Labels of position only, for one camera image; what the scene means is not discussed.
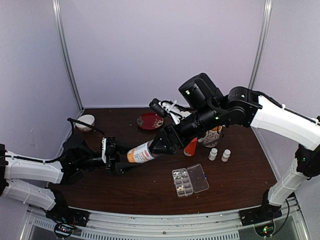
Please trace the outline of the floral mug yellow inside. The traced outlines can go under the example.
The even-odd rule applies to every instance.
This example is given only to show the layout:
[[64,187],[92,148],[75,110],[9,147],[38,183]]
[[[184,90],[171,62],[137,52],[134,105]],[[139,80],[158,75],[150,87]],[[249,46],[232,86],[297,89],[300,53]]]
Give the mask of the floral mug yellow inside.
[[222,136],[222,126],[217,126],[208,130],[204,137],[200,138],[198,142],[206,148],[215,148]]

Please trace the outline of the orange pill bottle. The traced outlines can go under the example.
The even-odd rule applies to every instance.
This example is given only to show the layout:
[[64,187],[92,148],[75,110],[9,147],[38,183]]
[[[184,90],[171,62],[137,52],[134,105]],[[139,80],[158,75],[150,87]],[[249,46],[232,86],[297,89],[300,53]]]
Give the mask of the orange pill bottle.
[[196,152],[197,138],[195,137],[183,150],[183,154],[187,157],[193,157]]

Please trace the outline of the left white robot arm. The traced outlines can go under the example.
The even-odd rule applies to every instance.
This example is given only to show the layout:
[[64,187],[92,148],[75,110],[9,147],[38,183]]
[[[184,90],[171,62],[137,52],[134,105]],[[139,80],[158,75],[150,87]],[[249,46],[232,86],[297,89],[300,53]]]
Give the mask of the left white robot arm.
[[61,222],[72,218],[63,195],[59,191],[30,184],[29,180],[59,185],[72,185],[83,177],[82,171],[104,168],[111,174],[123,174],[138,167],[137,163],[121,161],[114,138],[103,138],[102,149],[93,151],[80,135],[63,143],[63,151],[54,159],[32,158],[6,150],[0,146],[0,195],[52,211]]

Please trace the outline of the right aluminium frame post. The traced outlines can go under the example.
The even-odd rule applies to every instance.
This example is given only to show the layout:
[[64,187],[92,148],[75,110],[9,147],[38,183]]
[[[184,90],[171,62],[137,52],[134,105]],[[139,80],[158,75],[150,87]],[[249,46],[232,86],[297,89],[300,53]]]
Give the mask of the right aluminium frame post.
[[265,49],[268,34],[269,34],[270,23],[272,18],[272,10],[273,10],[273,1],[265,0],[256,54],[255,54],[253,67],[252,67],[249,84],[248,84],[249,90],[254,90],[256,81],[258,79],[258,74],[259,74],[261,63],[262,63],[263,53],[264,53],[264,49]]

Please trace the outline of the small white bottle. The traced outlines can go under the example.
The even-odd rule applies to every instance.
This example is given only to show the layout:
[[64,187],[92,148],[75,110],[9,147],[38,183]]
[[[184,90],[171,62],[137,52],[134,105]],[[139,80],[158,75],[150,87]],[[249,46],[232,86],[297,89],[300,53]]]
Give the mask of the small white bottle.
[[212,149],[210,150],[208,159],[209,159],[210,161],[214,161],[214,160],[216,159],[217,155],[218,155],[218,150],[217,150],[216,148],[212,148]]
[[227,162],[228,159],[230,158],[230,155],[231,155],[231,151],[229,149],[225,149],[223,154],[222,154],[221,160],[223,162]]

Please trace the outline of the clear plastic pill organizer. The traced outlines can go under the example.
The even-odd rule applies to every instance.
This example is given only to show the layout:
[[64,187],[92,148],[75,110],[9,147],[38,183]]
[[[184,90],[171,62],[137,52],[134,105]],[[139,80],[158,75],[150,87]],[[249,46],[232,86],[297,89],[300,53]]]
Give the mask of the clear plastic pill organizer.
[[[187,172],[187,177],[174,179],[172,175],[173,170],[171,171],[173,184],[178,197],[188,197],[188,196],[191,196],[192,194],[197,194],[197,193],[206,191],[210,188],[207,180],[207,176],[201,164],[198,163],[198,164],[189,166],[188,168],[179,168],[179,169],[185,169]],[[184,186],[184,192],[182,194],[179,194],[177,192],[177,187],[181,185]]]

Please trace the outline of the cream pills in organizer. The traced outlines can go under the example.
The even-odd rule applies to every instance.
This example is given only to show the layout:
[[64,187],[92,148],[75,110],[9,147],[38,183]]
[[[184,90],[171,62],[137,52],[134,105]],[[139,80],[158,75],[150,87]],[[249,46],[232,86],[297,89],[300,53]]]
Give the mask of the cream pills in organizer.
[[185,192],[185,188],[183,185],[180,185],[176,188],[176,191],[179,193],[179,194],[182,194]]

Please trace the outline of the white ceramic rice bowl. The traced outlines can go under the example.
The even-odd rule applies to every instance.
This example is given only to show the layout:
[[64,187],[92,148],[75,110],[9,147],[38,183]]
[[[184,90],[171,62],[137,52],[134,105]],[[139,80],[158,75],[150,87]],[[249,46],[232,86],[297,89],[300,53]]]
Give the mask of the white ceramic rice bowl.
[[[92,127],[95,126],[95,117],[91,114],[82,115],[77,119],[77,121],[80,121],[82,123],[85,123],[87,125],[90,125]],[[76,123],[75,126],[81,131],[81,132],[89,132],[92,129],[86,125],[83,125],[81,123]]]

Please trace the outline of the grey lid vitamin bottle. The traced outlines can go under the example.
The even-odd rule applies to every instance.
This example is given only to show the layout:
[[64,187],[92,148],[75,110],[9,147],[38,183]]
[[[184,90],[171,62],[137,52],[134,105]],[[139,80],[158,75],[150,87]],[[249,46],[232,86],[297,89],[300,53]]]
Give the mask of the grey lid vitamin bottle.
[[153,141],[150,140],[145,142],[131,150],[129,150],[126,154],[127,160],[130,163],[138,163],[142,164],[151,160],[154,160],[157,156],[152,153],[149,149],[151,143]]

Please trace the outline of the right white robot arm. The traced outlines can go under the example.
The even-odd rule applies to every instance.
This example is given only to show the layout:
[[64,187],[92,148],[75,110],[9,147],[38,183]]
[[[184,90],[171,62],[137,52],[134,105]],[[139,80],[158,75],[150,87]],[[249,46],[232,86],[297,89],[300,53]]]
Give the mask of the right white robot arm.
[[218,126],[239,125],[276,133],[298,143],[295,159],[256,210],[259,220],[268,220],[303,181],[320,173],[320,123],[276,102],[263,92],[237,86],[227,95],[209,76],[200,73],[179,87],[191,114],[164,127],[149,146],[156,155],[173,155],[194,138]]

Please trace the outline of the red floral plate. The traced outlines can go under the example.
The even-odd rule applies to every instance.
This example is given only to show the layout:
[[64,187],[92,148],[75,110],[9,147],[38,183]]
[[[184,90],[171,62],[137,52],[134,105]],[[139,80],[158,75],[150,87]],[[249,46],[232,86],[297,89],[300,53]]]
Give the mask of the red floral plate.
[[164,119],[154,112],[147,112],[136,119],[136,124],[143,130],[155,130],[164,124]]

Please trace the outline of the white pills in organizer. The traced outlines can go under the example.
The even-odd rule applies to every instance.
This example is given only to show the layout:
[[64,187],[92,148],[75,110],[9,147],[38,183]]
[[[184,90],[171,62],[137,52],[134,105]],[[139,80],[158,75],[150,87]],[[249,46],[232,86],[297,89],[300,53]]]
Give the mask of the white pills in organizer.
[[172,171],[172,177],[174,179],[183,179],[183,178],[187,178],[188,175],[187,175],[186,170],[183,168],[183,169],[173,170]]

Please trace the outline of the front aluminium rail base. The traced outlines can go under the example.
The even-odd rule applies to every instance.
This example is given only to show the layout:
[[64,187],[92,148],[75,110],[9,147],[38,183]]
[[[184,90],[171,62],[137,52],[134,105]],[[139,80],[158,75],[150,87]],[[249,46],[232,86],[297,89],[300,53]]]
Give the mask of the front aluminium rail base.
[[90,211],[86,226],[77,226],[71,240],[309,240],[304,216],[295,197],[281,208],[282,216],[243,225],[240,211],[182,215],[135,215]]

